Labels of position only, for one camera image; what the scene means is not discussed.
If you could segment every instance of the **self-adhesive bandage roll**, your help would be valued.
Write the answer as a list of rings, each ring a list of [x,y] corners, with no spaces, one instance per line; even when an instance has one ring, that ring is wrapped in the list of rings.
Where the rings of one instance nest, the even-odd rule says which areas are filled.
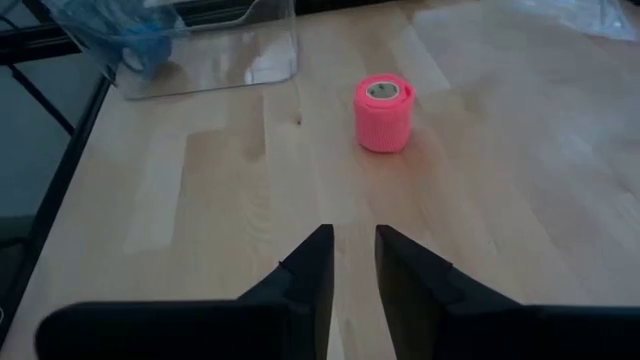
[[[413,88],[405,79],[382,74],[356,87],[353,107],[360,145],[381,153],[398,152],[409,140]]]

